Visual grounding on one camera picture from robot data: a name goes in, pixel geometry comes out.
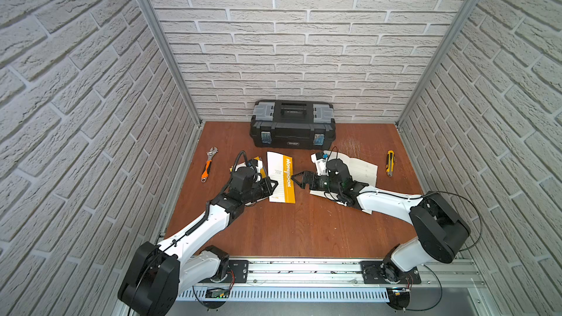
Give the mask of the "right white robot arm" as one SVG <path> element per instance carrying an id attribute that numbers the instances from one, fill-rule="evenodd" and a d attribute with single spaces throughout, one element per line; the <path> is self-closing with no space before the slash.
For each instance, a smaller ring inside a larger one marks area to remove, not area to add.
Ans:
<path id="1" fill-rule="evenodd" d="M 468 223 L 443 198 L 443 192 L 407 195 L 382 190 L 352 177 L 339 157 L 311 156 L 316 171 L 291 176 L 302 189 L 319 192 L 342 206 L 362 212 L 378 212 L 412 225 L 416 237 L 393 248 L 380 265 L 380 274 L 398 283 L 417 266 L 437 261 L 451 263 L 471 235 Z"/>

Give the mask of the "yellow white cover notebook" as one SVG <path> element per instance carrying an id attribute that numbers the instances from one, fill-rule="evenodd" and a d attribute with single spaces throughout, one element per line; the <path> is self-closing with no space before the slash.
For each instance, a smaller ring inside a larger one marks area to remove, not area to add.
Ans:
<path id="1" fill-rule="evenodd" d="M 248 159 L 248 163 L 255 167 L 258 171 L 258 173 L 260 174 L 260 179 L 265 178 L 266 177 L 266 171 L 264 168 L 264 163 L 263 160 L 260 157 L 254 157 L 252 159 Z M 235 167 L 236 170 L 238 170 L 239 168 L 242 167 L 247 167 L 246 162 L 242 161 L 239 164 L 237 164 L 237 166 Z"/>

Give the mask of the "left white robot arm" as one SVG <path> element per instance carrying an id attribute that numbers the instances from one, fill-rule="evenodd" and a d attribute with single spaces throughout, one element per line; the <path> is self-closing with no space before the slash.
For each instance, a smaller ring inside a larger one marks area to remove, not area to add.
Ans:
<path id="1" fill-rule="evenodd" d="M 222 280 L 229 256 L 208 241 L 225 230 L 251 204 L 270 197 L 278 182 L 258 159 L 237 162 L 222 191 L 203 214 L 157 244 L 137 248 L 117 293 L 139 315 L 166 315 L 177 297 L 204 279 Z"/>

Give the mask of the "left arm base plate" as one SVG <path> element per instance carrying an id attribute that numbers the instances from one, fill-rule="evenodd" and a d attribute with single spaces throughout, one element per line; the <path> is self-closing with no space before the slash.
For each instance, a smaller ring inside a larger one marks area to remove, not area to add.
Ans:
<path id="1" fill-rule="evenodd" d="M 219 267 L 215 276 L 203 279 L 201 283 L 231 284 L 234 281 L 234 284 L 244 284 L 247 282 L 249 265 L 249 260 L 229 260 L 227 266 Z"/>

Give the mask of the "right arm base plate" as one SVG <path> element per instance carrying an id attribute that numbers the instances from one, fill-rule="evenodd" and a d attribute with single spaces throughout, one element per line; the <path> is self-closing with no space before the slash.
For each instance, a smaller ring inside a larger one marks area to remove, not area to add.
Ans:
<path id="1" fill-rule="evenodd" d="M 419 285 L 422 283 L 417 268 L 413 268 L 409 272 L 402 272 L 398 268 L 386 266 L 383 260 L 363 260 L 359 265 L 363 282 L 366 285 Z"/>

